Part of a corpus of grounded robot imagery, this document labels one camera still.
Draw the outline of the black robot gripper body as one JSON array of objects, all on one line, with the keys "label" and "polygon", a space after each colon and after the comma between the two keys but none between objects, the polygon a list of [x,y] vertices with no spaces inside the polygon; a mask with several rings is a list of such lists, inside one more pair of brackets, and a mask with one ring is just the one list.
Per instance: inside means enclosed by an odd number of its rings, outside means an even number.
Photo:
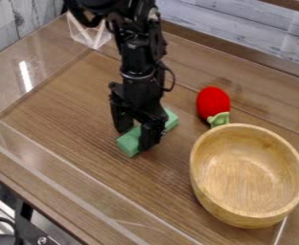
[{"label": "black robot gripper body", "polygon": [[109,104],[113,102],[128,109],[133,121],[144,123],[164,123],[167,113],[161,106],[164,88],[164,72],[156,71],[144,77],[128,77],[123,74],[123,82],[108,85]]}]

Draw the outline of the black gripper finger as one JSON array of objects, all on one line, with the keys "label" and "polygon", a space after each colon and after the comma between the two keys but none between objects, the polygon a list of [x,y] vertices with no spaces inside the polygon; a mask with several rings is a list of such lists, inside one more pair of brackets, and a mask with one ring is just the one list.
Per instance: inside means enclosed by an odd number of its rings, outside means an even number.
[{"label": "black gripper finger", "polygon": [[145,151],[153,145],[156,145],[161,136],[164,135],[164,124],[163,123],[144,123],[140,126],[140,136],[139,136],[139,150]]},{"label": "black gripper finger", "polygon": [[117,105],[115,102],[109,106],[115,129],[123,134],[135,126],[133,118],[125,107]]}]

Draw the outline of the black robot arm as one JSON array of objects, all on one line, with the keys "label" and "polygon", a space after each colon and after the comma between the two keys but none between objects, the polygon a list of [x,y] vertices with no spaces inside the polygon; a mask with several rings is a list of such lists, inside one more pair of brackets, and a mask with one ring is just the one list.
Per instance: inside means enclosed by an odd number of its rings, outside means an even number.
[{"label": "black robot arm", "polygon": [[161,97],[170,89],[163,62],[167,42],[161,31],[161,15],[156,0],[64,0],[77,22],[88,28],[105,24],[113,35],[121,57],[121,82],[108,88],[113,125],[120,133],[140,123],[137,147],[156,145],[164,134],[168,115]]}]

